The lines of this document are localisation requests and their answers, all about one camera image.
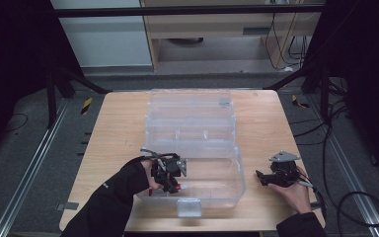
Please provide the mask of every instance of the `gray floor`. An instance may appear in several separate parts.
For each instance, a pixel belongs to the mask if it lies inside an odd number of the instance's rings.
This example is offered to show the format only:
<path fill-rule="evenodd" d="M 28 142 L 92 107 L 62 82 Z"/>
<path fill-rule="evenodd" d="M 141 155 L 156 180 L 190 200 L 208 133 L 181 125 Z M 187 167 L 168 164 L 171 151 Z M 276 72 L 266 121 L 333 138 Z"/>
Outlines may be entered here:
<path fill-rule="evenodd" d="M 89 79 L 112 90 L 261 88 L 279 81 L 288 73 L 283 69 L 276 70 L 270 65 L 267 53 L 258 38 L 204 39 L 204 42 L 197 44 L 164 40 L 156 72 L 127 72 L 104 78 L 94 75 Z M 287 119 L 291 122 L 293 134 L 302 133 L 319 124 L 314 107 L 306 109 L 291 103 L 293 94 L 297 95 L 300 103 L 314 105 L 316 101 L 318 93 L 304 96 L 298 91 L 299 85 L 301 79 L 290 83 L 278 93 Z M 58 105 L 68 105 L 64 120 L 13 220 L 11 234 L 57 236 L 60 232 L 58 222 L 62 212 L 56 207 L 68 199 L 83 153 L 86 151 L 89 132 L 92 132 L 104 99 L 104 95 L 96 94 L 79 84 L 74 83 L 74 86 L 77 92 L 73 99 L 66 101 L 58 98 Z M 86 115 L 80 115 L 83 103 L 89 97 L 93 98 L 93 103 Z M 340 99 L 339 96 L 331 96 L 331 102 Z M 14 130 L 3 133 L 0 141 L 0 217 L 22 181 L 46 132 L 45 91 L 38 91 L 22 99 L 17 104 L 15 113 L 21 115 L 14 116 L 8 124 L 8 130 Z M 353 118 L 343 113 L 334 118 L 333 128 L 331 140 L 332 143 L 334 139 L 339 143 L 342 155 L 350 164 L 348 174 L 340 168 L 343 164 L 337 158 L 339 155 L 335 153 L 336 146 L 328 145 L 324 162 L 322 144 L 307 145 L 322 141 L 325 135 L 323 129 L 296 137 L 296 142 L 310 179 L 324 194 L 329 205 L 326 231 L 329 236 L 339 236 L 337 212 L 330 204 L 324 189 L 324 164 L 327 173 L 325 179 L 330 194 L 336 201 L 354 189 L 348 177 L 353 174 L 363 189 L 379 198 L 379 167 L 371 164 L 370 153 L 353 124 Z M 359 201 L 359 198 L 349 199 L 342 210 L 362 219 L 361 213 L 365 212 L 366 208 L 357 206 L 356 200 Z M 379 236 L 375 234 L 379 228 L 362 227 L 344 217 L 341 223 L 345 236 Z M 239 233 L 234 236 L 258 234 Z M 276 235 L 269 232 L 265 236 Z"/>

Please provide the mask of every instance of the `metal bracket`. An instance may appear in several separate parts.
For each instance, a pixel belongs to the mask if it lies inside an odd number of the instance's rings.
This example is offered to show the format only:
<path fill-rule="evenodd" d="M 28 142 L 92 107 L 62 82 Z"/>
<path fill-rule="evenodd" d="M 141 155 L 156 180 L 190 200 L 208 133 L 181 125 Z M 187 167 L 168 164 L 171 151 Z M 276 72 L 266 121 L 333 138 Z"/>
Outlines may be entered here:
<path fill-rule="evenodd" d="M 187 160 L 179 160 L 177 161 L 178 168 L 180 168 L 183 175 L 187 176 Z"/>
<path fill-rule="evenodd" d="M 288 153 L 286 151 L 280 151 L 271 158 L 269 158 L 269 161 L 272 162 L 286 162 L 286 161 L 294 161 L 294 160 L 300 160 L 300 156 L 293 155 L 291 153 Z"/>
<path fill-rule="evenodd" d="M 65 210 L 65 209 L 77 210 L 78 207 L 79 207 L 78 202 L 59 203 L 56 206 L 56 210 Z"/>

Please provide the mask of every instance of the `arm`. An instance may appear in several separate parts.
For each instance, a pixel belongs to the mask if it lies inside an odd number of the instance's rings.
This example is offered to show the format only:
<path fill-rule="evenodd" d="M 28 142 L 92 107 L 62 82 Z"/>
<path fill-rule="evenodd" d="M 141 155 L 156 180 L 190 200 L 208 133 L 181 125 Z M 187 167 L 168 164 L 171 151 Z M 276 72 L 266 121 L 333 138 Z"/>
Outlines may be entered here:
<path fill-rule="evenodd" d="M 131 213 L 133 196 L 149 185 L 161 188 L 150 177 L 151 165 L 151 160 L 127 163 L 93 192 L 61 236 L 121 236 Z"/>
<path fill-rule="evenodd" d="M 300 174 L 305 177 L 304 171 L 299 167 L 297 168 Z M 280 237 L 326 236 L 318 218 L 312 212 L 307 187 L 300 185 L 298 182 L 288 188 L 274 184 L 268 184 L 268 186 L 281 194 L 288 204 L 297 211 L 297 214 L 276 225 L 276 230 Z"/>

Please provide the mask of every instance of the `black cable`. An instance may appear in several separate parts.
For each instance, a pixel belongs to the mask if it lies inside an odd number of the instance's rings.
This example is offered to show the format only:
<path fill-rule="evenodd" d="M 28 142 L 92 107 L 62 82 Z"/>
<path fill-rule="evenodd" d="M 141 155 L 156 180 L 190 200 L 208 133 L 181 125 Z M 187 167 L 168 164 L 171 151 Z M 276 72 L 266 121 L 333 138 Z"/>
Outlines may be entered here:
<path fill-rule="evenodd" d="M 325 125 L 324 122 L 320 123 L 319 125 L 313 127 L 313 128 L 310 129 L 310 130 L 307 130 L 307 131 L 302 132 L 302 133 L 300 133 L 300 134 L 295 134 L 295 135 L 293 135 L 293 136 L 294 136 L 294 137 L 298 137 L 298 136 L 306 135 L 306 134 L 308 134 L 308 133 L 310 133 L 310 132 L 312 132 L 312 131 L 317 130 L 319 127 L 321 127 L 321 126 L 323 126 L 323 125 Z"/>
<path fill-rule="evenodd" d="M 327 219 L 327 209 L 326 209 L 326 203 L 325 203 L 325 199 L 323 198 L 323 195 L 322 193 L 313 185 L 313 182 L 310 180 L 309 177 L 303 175 L 300 173 L 300 176 L 303 176 L 306 180 L 302 179 L 301 177 L 299 178 L 300 181 L 303 181 L 303 182 L 307 182 L 309 184 L 312 185 L 312 190 L 313 190 L 313 193 L 315 193 L 316 198 L 317 198 L 317 201 L 318 203 L 321 205 L 321 210 L 322 210 L 322 215 L 324 217 L 324 219 Z"/>
<path fill-rule="evenodd" d="M 13 117 L 14 117 L 14 116 L 23 116 L 23 117 L 25 118 L 25 120 L 24 120 L 24 122 L 23 122 L 21 125 L 15 127 L 15 128 L 11 128 L 11 129 L 4 130 L 4 132 L 10 132 L 10 131 L 18 130 L 18 129 L 20 129 L 21 127 L 23 127 L 23 126 L 27 123 L 27 121 L 29 120 L 29 117 L 28 117 L 27 115 L 25 115 L 25 114 L 16 113 L 16 114 L 13 114 Z"/>
<path fill-rule="evenodd" d="M 287 66 L 294 66 L 294 65 L 297 65 L 298 63 L 290 63 L 290 62 L 287 62 L 285 61 L 284 59 L 284 56 L 282 55 L 282 50 L 281 50 L 281 46 L 279 45 L 279 41 L 278 41 L 278 37 L 276 36 L 276 31 L 275 31 L 275 13 L 272 14 L 272 21 L 270 23 L 270 27 L 269 27 L 269 31 L 268 33 L 266 34 L 266 38 L 265 38 L 265 48 L 266 48 L 266 52 L 268 54 L 268 57 L 269 59 L 271 59 L 271 56 L 270 56 L 270 53 L 269 53 L 269 50 L 267 48 L 267 40 L 268 40 L 268 37 L 269 37 L 269 34 L 270 32 L 273 30 L 273 34 L 275 36 L 275 41 L 276 41 L 276 44 L 278 46 L 278 50 L 279 50 L 279 56 L 281 57 L 281 59 L 287 64 Z M 275 65 L 273 65 L 273 62 L 272 60 L 270 61 L 270 64 L 272 65 L 272 67 L 276 70 L 281 70 L 281 69 L 284 69 L 284 68 L 278 68 L 276 67 Z"/>
<path fill-rule="evenodd" d="M 341 88 L 342 88 L 344 91 L 346 91 L 346 89 L 345 89 L 344 86 L 343 86 L 343 80 L 342 80 L 342 78 L 340 78 L 340 84 L 341 84 Z"/>
<path fill-rule="evenodd" d="M 308 146 L 308 145 L 320 145 L 320 144 L 323 144 L 323 142 L 325 141 L 320 141 L 320 142 L 316 142 L 316 143 L 296 143 L 296 145 L 300 146 Z"/>
<path fill-rule="evenodd" d="M 331 91 L 333 91 L 336 95 L 346 96 L 347 91 L 343 88 L 343 85 L 339 86 L 337 83 L 335 83 L 332 80 L 329 80 L 329 83 L 332 88 Z"/>
<path fill-rule="evenodd" d="M 302 38 L 302 42 L 301 42 L 301 50 L 300 52 L 291 52 L 291 48 L 294 44 L 294 41 L 297 41 L 297 37 L 293 37 L 291 39 L 291 43 L 290 43 L 290 46 L 288 47 L 288 56 L 292 59 L 295 59 L 295 60 L 299 60 L 298 64 L 300 66 L 300 68 L 303 66 L 303 62 L 306 58 L 306 54 L 307 54 L 307 37 L 303 37 Z"/>
<path fill-rule="evenodd" d="M 293 122 L 290 122 L 289 124 L 292 125 L 292 124 L 302 123 L 302 122 L 306 122 L 306 121 L 313 121 L 313 120 L 320 120 L 320 119 L 319 118 L 314 118 L 314 119 L 306 119 L 306 120 L 300 120 L 300 121 L 293 121 Z"/>
<path fill-rule="evenodd" d="M 345 216 L 346 218 L 348 218 L 349 220 L 352 220 L 356 224 L 359 224 L 359 225 L 362 225 L 362 226 L 365 226 L 365 227 L 379 227 L 379 223 L 368 224 L 368 223 L 359 221 L 359 220 L 353 218 L 352 216 L 346 214 L 344 211 L 341 210 L 341 205 L 343 204 L 343 202 L 348 197 L 353 196 L 353 195 L 365 195 L 365 196 L 368 196 L 368 197 L 376 200 L 378 203 L 379 203 L 379 200 L 377 198 L 375 198 L 374 196 L 372 196 L 372 195 L 370 195 L 368 193 L 365 193 L 365 192 L 350 192 L 350 193 L 347 193 L 346 195 L 344 195 L 341 198 L 340 204 L 336 204 L 336 202 L 334 201 L 333 197 L 331 196 L 331 193 L 329 192 L 329 188 L 328 188 L 327 177 L 326 177 L 326 146 L 327 146 L 327 141 L 328 141 L 328 139 L 329 139 L 329 137 L 331 135 L 332 129 L 333 129 L 332 128 L 332 119 L 337 114 L 343 112 L 344 109 L 345 109 L 345 106 L 337 109 L 335 112 L 333 111 L 333 109 L 334 109 L 334 107 L 331 107 L 330 117 L 328 119 L 328 130 L 327 130 L 327 132 L 325 134 L 325 139 L 324 139 L 325 142 L 323 143 L 323 148 L 322 148 L 322 174 L 323 174 L 323 182 L 324 182 L 325 191 L 326 191 L 326 193 L 328 195 L 328 198 L 331 201 L 332 205 L 337 210 L 337 218 L 338 218 L 337 221 L 338 221 L 338 229 L 339 229 L 339 232 L 340 232 L 340 236 L 343 236 L 342 229 L 341 229 L 341 214 L 343 216 Z"/>

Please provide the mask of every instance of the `human hand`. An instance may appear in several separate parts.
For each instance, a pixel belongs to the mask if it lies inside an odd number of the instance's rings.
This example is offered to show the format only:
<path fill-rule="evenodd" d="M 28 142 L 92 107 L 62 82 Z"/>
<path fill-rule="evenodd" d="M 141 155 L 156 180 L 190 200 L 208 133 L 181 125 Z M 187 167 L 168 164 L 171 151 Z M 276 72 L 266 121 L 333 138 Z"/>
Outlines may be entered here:
<path fill-rule="evenodd" d="M 306 177 L 306 173 L 303 169 L 297 166 L 298 171 L 300 172 L 300 176 Z M 287 203 L 297 211 L 299 214 L 307 213 L 312 211 L 312 207 L 310 205 L 309 199 L 309 191 L 308 188 L 302 186 L 297 181 L 290 187 L 284 188 L 275 184 L 267 185 L 270 189 L 276 191 L 281 194 Z"/>
<path fill-rule="evenodd" d="M 163 189 L 164 188 L 163 185 L 156 183 L 150 174 L 151 169 L 152 169 L 152 165 L 153 165 L 153 161 L 152 160 L 142 160 L 140 162 L 143 165 L 144 169 L 146 170 L 147 182 L 149 182 L 150 188 L 152 188 L 153 190 Z"/>

